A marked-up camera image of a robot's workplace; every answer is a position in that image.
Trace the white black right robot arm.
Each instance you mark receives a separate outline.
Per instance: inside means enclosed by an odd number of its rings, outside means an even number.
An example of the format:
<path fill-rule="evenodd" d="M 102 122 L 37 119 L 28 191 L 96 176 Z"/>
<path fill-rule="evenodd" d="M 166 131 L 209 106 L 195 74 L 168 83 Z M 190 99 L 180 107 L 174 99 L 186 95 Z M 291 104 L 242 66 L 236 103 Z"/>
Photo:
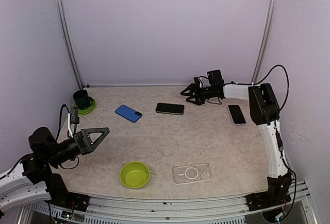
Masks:
<path fill-rule="evenodd" d="M 246 100 L 249 103 L 250 117 L 264 139 L 268 158 L 268 189 L 265 192 L 247 195 L 249 208 L 258 209 L 263 204 L 274 206 L 291 200 L 289 187 L 292 173 L 287 164 L 281 137 L 279 114 L 281 108 L 269 83 L 224 82 L 220 70 L 207 73 L 209 86 L 204 87 L 199 77 L 181 91 L 186 101 L 197 106 L 209 99 L 225 98 Z"/>

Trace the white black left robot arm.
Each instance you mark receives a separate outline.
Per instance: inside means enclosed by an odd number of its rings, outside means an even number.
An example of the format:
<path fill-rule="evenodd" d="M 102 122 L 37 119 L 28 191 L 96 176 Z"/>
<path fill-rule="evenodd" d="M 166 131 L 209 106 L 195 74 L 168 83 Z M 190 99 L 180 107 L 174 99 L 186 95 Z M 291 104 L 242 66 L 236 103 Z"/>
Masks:
<path fill-rule="evenodd" d="M 1 174 L 1 216 L 40 201 L 85 212 L 90 197 L 69 191 L 62 176 L 52 169 L 94 152 L 109 133 L 107 127 L 81 129 L 58 143 L 47 127 L 35 130 L 28 138 L 32 153 Z"/>

